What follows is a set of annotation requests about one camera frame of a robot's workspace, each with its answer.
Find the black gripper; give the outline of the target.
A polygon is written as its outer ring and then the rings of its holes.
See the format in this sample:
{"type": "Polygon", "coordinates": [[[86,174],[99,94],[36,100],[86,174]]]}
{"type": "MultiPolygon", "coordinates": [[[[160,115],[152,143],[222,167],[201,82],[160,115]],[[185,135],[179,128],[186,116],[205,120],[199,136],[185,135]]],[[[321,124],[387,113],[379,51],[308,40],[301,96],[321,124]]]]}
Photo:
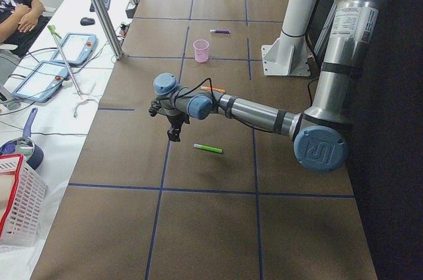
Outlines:
{"type": "Polygon", "coordinates": [[[179,113],[173,116],[167,116],[170,128],[167,131],[169,141],[180,142],[180,132],[184,124],[190,124],[190,116],[185,113],[179,113]]]}

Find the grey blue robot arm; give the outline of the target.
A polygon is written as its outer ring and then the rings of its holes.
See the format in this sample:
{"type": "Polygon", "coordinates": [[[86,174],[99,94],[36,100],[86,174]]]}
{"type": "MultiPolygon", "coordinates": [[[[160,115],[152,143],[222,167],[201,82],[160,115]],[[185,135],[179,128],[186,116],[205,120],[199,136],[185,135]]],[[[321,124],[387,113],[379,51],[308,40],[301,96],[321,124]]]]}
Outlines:
{"type": "Polygon", "coordinates": [[[379,11],[389,0],[333,0],[327,48],[321,64],[317,89],[310,107],[295,113],[253,102],[215,87],[203,90],[178,83],[170,73],[153,81],[156,97],[149,114],[162,115],[170,122],[171,141],[180,139],[184,124],[220,114],[253,129],[285,135],[293,141],[297,161],[312,171],[340,168],[348,156],[351,121],[346,103],[354,79],[362,75],[379,11]]]}

